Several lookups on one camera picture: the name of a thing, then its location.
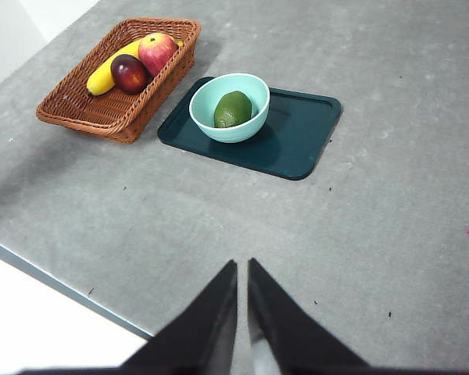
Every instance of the wicker basket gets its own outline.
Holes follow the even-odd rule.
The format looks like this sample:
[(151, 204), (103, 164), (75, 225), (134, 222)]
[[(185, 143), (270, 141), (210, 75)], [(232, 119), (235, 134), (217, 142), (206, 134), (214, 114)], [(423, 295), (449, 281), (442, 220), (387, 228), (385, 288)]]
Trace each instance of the wicker basket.
[[(134, 142), (192, 67), (200, 28), (194, 20), (130, 18), (118, 23), (44, 98), (37, 118), (120, 143)], [(87, 79), (99, 65), (152, 32), (167, 33), (184, 44), (141, 94), (127, 95), (117, 87), (96, 97), (87, 94)]]

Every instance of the lime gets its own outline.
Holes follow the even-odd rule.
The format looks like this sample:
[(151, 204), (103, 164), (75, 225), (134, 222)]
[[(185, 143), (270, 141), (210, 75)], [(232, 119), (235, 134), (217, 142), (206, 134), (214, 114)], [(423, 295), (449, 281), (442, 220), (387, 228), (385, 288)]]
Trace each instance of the lime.
[(250, 120), (252, 103), (247, 95), (233, 91), (223, 96), (213, 113), (215, 127), (235, 127)]

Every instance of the gray countertop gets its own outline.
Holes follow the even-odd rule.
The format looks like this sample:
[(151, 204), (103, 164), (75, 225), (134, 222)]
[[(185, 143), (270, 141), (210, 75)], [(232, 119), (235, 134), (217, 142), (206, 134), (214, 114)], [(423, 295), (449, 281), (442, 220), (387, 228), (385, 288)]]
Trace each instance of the gray countertop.
[[(202, 24), (195, 66), (141, 138), (38, 121), (132, 16)], [(159, 141), (197, 79), (232, 72), (342, 102), (305, 180)], [(236, 374), (252, 368), (251, 257), (369, 363), (469, 369), (469, 1), (100, 1), (0, 85), (0, 249), (150, 334), (234, 259)]]

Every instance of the yellow banana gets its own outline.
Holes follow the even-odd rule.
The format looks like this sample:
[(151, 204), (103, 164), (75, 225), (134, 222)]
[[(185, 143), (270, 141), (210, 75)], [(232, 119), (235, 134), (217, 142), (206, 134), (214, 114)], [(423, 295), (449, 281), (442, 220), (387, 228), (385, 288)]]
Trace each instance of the yellow banana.
[(124, 53), (138, 57), (138, 47), (141, 39), (133, 41), (118, 50), (109, 57), (87, 80), (87, 91), (91, 95), (102, 95), (115, 86), (115, 81), (111, 75), (111, 63), (118, 56)]

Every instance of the red apple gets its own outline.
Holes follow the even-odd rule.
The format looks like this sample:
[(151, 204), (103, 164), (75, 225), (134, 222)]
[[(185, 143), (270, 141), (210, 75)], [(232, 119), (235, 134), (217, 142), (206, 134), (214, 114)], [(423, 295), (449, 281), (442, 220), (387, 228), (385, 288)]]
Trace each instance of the red apple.
[(118, 55), (111, 62), (111, 74), (115, 85), (129, 95), (140, 93), (148, 85), (148, 72), (133, 55)]
[(152, 33), (142, 38), (138, 47), (139, 60), (155, 77), (178, 49), (176, 41), (164, 33)]

